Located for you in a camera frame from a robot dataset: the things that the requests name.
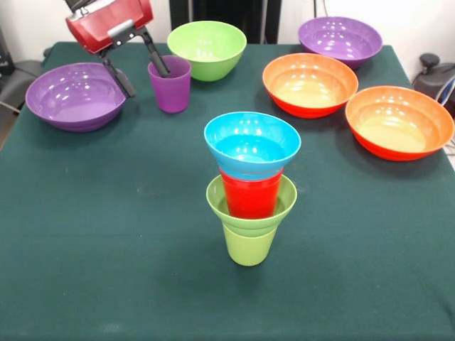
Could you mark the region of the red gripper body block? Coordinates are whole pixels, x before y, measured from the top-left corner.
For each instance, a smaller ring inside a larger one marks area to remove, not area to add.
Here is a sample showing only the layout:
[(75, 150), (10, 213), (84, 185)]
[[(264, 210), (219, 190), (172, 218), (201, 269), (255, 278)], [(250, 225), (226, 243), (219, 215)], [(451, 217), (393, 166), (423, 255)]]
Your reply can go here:
[(150, 1), (76, 1), (70, 9), (67, 27), (92, 54), (126, 43), (154, 17)]

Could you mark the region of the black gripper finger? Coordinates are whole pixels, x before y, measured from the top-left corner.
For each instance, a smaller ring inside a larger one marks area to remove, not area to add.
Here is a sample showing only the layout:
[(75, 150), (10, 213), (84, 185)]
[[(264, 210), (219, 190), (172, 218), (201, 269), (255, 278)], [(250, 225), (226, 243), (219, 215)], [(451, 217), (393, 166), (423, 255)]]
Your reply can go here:
[(136, 96), (136, 90), (134, 89), (133, 85), (127, 78), (127, 76), (123, 73), (118, 71), (117, 68), (113, 66), (111, 63), (108, 53), (111, 51), (111, 48), (105, 48), (98, 53), (98, 57), (102, 61), (102, 64), (108, 71), (109, 75), (115, 81), (117, 86), (122, 91), (123, 95), (126, 98), (131, 98)]
[(140, 29), (139, 35), (142, 37), (147, 49), (149, 50), (149, 59), (156, 68), (158, 74), (161, 77), (168, 77), (170, 74), (169, 69), (167, 68), (166, 64), (162, 60), (159, 52), (154, 45), (152, 37), (149, 35), (149, 32), (146, 29)]

